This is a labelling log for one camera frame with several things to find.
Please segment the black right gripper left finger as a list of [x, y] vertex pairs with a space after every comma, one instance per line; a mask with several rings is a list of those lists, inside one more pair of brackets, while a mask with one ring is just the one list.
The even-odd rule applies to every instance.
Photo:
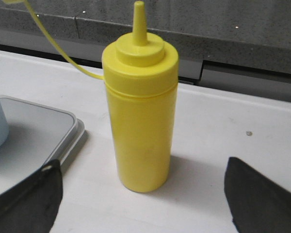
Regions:
[[60, 162], [51, 160], [0, 194], [0, 233], [48, 233], [63, 198]]

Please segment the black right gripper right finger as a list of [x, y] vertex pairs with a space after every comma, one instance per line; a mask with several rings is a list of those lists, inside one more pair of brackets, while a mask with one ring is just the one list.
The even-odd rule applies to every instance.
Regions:
[[237, 157], [227, 163], [224, 192], [240, 233], [291, 233], [291, 192]]

